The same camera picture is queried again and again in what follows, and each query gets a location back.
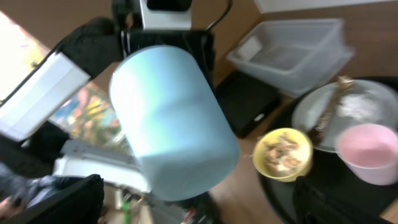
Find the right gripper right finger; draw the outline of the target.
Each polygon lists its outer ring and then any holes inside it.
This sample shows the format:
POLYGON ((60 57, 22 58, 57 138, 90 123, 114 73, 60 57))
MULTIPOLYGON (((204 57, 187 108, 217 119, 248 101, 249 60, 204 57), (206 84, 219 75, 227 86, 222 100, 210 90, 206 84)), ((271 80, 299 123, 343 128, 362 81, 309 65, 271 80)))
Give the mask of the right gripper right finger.
POLYGON ((318 190, 305 177, 295 181, 293 205, 298 224, 390 224, 318 190))

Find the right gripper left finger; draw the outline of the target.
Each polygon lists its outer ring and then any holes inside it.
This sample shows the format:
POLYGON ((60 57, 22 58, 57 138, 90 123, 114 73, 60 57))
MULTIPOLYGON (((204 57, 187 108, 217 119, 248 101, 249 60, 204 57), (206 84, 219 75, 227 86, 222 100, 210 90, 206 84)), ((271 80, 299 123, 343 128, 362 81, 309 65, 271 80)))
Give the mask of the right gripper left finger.
POLYGON ((1 177, 1 224, 97 223, 104 201, 99 175, 1 177))

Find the food scraps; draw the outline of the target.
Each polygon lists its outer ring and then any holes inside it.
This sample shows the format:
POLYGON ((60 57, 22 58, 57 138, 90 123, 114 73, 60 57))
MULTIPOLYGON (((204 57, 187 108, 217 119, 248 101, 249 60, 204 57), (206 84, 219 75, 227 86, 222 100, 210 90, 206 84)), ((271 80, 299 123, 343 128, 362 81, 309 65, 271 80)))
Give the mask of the food scraps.
POLYGON ((264 142, 264 161, 275 175, 290 175, 303 163, 299 143, 291 140, 288 133, 277 137, 277 142, 264 142))

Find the yellow bowl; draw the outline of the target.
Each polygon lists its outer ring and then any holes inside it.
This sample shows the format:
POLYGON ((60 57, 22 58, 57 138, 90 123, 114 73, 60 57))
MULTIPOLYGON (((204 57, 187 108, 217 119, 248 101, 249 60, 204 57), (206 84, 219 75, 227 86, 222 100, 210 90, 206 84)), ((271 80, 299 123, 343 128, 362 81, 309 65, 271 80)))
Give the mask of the yellow bowl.
POLYGON ((296 129, 275 129, 257 142, 252 161, 263 176, 279 182, 294 182, 310 172, 313 144, 307 135, 296 129))

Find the pink cup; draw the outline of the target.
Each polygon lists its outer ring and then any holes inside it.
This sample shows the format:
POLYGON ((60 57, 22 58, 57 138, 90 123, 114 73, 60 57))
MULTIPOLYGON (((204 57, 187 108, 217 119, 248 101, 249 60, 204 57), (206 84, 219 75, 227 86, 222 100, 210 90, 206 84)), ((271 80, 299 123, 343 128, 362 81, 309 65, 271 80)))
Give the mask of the pink cup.
POLYGON ((397 132, 379 124, 344 130, 335 141, 340 159, 361 180, 373 185, 397 182, 397 132))

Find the blue cup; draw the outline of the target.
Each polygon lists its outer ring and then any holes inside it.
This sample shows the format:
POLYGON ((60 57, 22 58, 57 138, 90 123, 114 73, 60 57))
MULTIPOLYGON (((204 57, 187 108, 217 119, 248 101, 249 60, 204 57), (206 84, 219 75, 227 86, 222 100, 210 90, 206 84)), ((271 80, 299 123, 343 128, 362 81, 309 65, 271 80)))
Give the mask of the blue cup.
POLYGON ((115 69, 109 97, 150 191, 164 201, 203 194, 239 161, 239 144, 197 61, 156 45, 115 69))

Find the gold brown snack wrapper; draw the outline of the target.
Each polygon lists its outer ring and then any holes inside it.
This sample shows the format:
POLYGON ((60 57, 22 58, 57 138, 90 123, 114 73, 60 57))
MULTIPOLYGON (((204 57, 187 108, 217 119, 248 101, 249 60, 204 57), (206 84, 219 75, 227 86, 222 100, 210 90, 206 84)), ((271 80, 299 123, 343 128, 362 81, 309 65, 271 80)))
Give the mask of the gold brown snack wrapper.
POLYGON ((349 92, 354 86, 354 81, 348 77, 338 77, 335 88, 333 89, 330 99, 327 101, 325 109, 317 119, 314 126, 307 131, 307 135, 314 146, 319 145, 326 133, 331 117, 338 106, 342 97, 349 92))

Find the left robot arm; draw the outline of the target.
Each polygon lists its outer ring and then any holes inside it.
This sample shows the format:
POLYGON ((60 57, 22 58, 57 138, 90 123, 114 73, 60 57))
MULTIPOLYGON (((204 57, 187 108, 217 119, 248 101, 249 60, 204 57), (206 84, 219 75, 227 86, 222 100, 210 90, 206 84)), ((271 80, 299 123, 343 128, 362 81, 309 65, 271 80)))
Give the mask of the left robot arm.
POLYGON ((190 1, 113 1, 110 18, 75 29, 1 104, 1 142, 20 146, 77 91, 116 62, 111 102, 127 137, 164 106, 166 122, 197 124, 217 102, 209 68, 213 34, 192 29, 190 1))

